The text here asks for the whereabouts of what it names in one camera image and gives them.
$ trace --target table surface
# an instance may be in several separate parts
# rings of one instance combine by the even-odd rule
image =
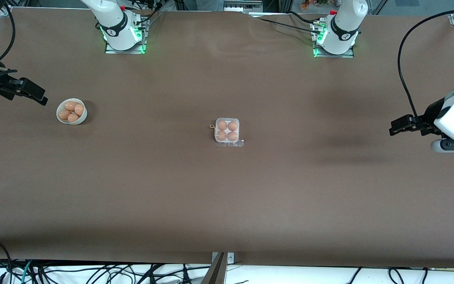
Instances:
[[[104,54],[88,10],[14,16],[4,63],[49,101],[0,97],[12,257],[454,267],[454,154],[388,131],[410,112],[396,54],[421,18],[367,17],[355,58],[328,59],[308,33],[235,12],[166,13],[141,55]],[[0,20],[0,53],[10,35]],[[445,17],[414,32],[402,68],[421,113],[454,90]],[[71,97],[78,126],[56,120]],[[240,120],[243,148],[216,146],[218,117]]]

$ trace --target egg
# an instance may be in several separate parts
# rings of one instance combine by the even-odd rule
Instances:
[[[63,111],[59,112],[59,118],[66,120],[66,119],[68,119],[68,115],[70,115],[70,114],[71,114],[71,112],[69,110],[63,110]]]
[[[218,130],[224,131],[227,129],[227,122],[225,120],[218,121]]]
[[[74,107],[77,105],[78,103],[77,102],[66,102],[64,104],[64,107],[69,110],[69,111],[74,111]]]
[[[216,138],[218,138],[218,140],[220,141],[223,141],[227,138],[227,134],[225,133],[225,131],[218,131],[218,133],[216,133]]]
[[[82,116],[84,109],[85,108],[83,107],[83,104],[77,104],[76,106],[74,106],[74,113],[76,113],[78,116]]]
[[[236,141],[238,139],[238,134],[235,131],[229,132],[229,135],[227,135],[227,138],[230,141]]]
[[[229,122],[229,130],[236,131],[238,129],[238,123],[236,121]]]
[[[68,115],[68,121],[69,122],[77,121],[78,118],[79,118],[78,115],[75,115],[74,113],[71,113],[70,115]]]

